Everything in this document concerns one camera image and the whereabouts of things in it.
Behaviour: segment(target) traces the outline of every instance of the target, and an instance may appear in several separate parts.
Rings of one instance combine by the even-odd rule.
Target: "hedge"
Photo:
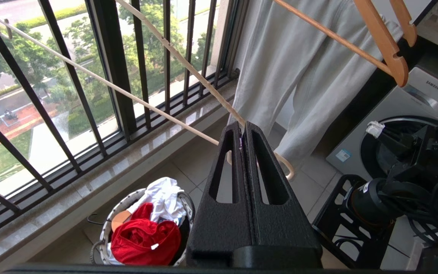
[[[82,4],[82,5],[79,5],[77,7],[71,7],[71,8],[66,8],[66,9],[56,11],[55,17],[57,18],[57,20],[61,20],[61,19],[66,19],[68,17],[83,14],[85,12],[87,12],[86,5]],[[40,16],[40,17],[35,17],[32,19],[20,21],[20,22],[18,22],[18,24],[25,24],[27,27],[32,29],[32,28],[46,25],[47,21],[45,20],[44,16]]]
[[[17,90],[17,89],[19,89],[19,88],[21,88],[20,85],[12,85],[12,86],[10,86],[10,87],[8,87],[8,88],[1,89],[1,90],[0,90],[0,96],[3,96],[3,95],[5,95],[5,94],[7,94],[7,93],[10,93],[10,92],[12,92],[12,91],[15,91],[15,90]]]

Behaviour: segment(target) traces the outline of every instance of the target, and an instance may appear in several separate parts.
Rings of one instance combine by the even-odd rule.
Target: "balcony railing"
[[[28,1],[6,1],[0,3],[0,16],[9,13],[10,23],[172,116],[209,95],[115,1],[81,2],[35,0],[24,6]],[[130,0],[220,88],[235,77],[248,0],[204,2]],[[65,3],[72,8],[63,9]],[[33,14],[38,5],[40,17]],[[224,11],[220,20],[219,9]],[[32,18],[22,20],[25,12]],[[37,45],[12,36],[0,36],[0,83],[6,81],[7,87],[11,78],[16,83],[0,88],[0,228],[165,123],[73,66],[42,54]]]

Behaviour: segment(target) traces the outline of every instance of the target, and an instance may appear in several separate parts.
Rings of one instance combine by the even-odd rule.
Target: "tile floor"
[[[208,132],[212,137],[219,139],[226,120],[221,120]],[[273,129],[269,136],[272,148],[278,146],[282,132]],[[187,147],[184,147],[179,154],[164,163],[156,171],[142,182],[152,182],[160,177],[172,177],[177,179],[179,186],[188,192],[196,207],[200,204],[205,181],[212,166],[217,147],[202,140],[194,139]],[[303,168],[297,173],[293,182],[290,183],[299,203],[306,213],[310,222],[321,210],[329,197],[334,185],[341,174],[325,161],[325,153],[317,149],[309,157]],[[221,185],[217,200],[219,202],[231,202],[231,178],[232,171],[229,164],[224,165],[221,177]],[[117,202],[109,202],[98,210],[95,220],[104,220],[108,212]],[[54,263],[88,263],[89,251],[93,242],[99,240],[101,227],[98,225],[83,222],[81,226],[61,238],[61,241],[47,247],[40,254],[35,256],[33,262],[54,262]],[[326,268],[345,268],[345,266],[324,250],[323,264]]]

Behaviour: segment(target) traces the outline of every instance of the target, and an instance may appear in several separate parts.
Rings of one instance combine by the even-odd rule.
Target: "laundry basket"
[[[96,242],[92,246],[92,250],[90,250],[90,262],[92,264],[97,264],[94,258],[94,252],[95,250],[99,251],[101,254],[101,260],[105,265],[111,265],[109,261],[110,254],[108,254],[108,250],[106,248],[107,244],[110,241],[110,233],[111,233],[111,221],[113,218],[120,212],[127,210],[132,204],[134,204],[137,200],[139,200],[143,195],[144,191],[146,189],[138,189],[135,192],[130,193],[128,196],[126,196],[124,199],[122,199],[109,213],[108,217],[106,218],[106,221],[104,222],[104,225],[102,227],[101,236],[99,238],[99,241]],[[174,260],[172,260],[172,263],[170,265],[178,266],[185,258],[186,256],[186,243],[188,236],[190,234],[190,231],[192,230],[192,225],[194,222],[195,217],[195,207],[192,199],[190,196],[181,191],[177,194],[177,199],[181,199],[182,204],[184,205],[184,208],[186,209],[187,213],[187,220],[184,221],[184,223],[181,225],[181,245],[179,250],[177,251],[177,254],[174,257]],[[182,226],[188,221],[188,229],[186,231],[183,231]]]

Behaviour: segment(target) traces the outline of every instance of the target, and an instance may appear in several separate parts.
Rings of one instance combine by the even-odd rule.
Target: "washing machine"
[[[397,161],[366,133],[371,121],[411,134],[425,125],[438,126],[438,54],[426,54],[410,71],[407,85],[391,90],[327,157],[343,174],[359,175],[367,181],[386,177]]]

